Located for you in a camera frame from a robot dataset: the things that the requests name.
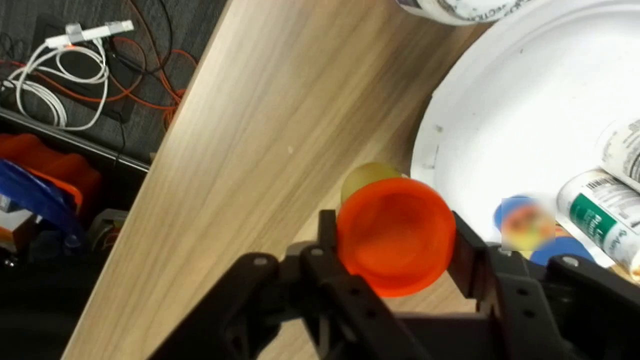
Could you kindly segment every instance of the orange cup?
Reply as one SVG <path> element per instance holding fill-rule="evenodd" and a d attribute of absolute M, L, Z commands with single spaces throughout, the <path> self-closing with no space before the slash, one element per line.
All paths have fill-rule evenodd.
<path fill-rule="evenodd" d="M 379 295 L 415 294 L 449 268 L 457 219 L 437 189 L 385 178 L 350 194 L 338 212 L 338 258 Z"/>

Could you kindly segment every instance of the table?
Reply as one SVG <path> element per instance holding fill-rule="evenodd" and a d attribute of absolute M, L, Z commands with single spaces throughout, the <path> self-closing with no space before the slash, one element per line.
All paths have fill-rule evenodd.
<path fill-rule="evenodd" d="M 392 0 L 232 0 L 64 357 L 146 357 L 245 252 L 285 254 L 349 170 L 406 170 L 428 96 L 484 28 Z M 461 311 L 444 276 L 395 309 Z M 313 355 L 300 324 L 264 357 Z"/>

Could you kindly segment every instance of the wooden surface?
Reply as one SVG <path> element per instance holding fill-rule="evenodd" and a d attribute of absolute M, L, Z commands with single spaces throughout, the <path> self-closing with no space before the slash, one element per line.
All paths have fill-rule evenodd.
<path fill-rule="evenodd" d="M 392 0 L 231 2 L 66 357 L 146 357 L 242 252 L 314 238 L 350 167 L 404 167 L 433 88 L 480 32 Z M 446 276 L 390 306 L 471 309 Z M 262 357 L 289 353 L 313 355 L 300 324 Z"/>

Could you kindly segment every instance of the white plate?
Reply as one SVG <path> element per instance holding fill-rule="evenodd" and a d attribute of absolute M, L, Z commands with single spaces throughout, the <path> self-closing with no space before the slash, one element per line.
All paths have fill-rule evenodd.
<path fill-rule="evenodd" d="M 562 184 L 598 166 L 604 128 L 640 118 L 639 88 L 639 0 L 526 5 L 491 28 L 434 91 L 412 175 L 484 240 L 503 241 L 496 206 L 531 194 L 558 215 Z"/>

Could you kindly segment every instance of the red object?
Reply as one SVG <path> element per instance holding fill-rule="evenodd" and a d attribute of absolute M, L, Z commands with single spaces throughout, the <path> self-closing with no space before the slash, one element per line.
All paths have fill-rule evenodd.
<path fill-rule="evenodd" d="M 433 188 L 389 178 L 354 191 L 338 212 L 338 258 L 379 295 L 409 295 L 449 268 L 457 217 Z"/>
<path fill-rule="evenodd" d="M 89 207 L 103 186 L 103 173 L 81 153 L 56 151 L 32 134 L 0 134 L 0 159 L 10 159 L 66 191 L 79 214 Z"/>

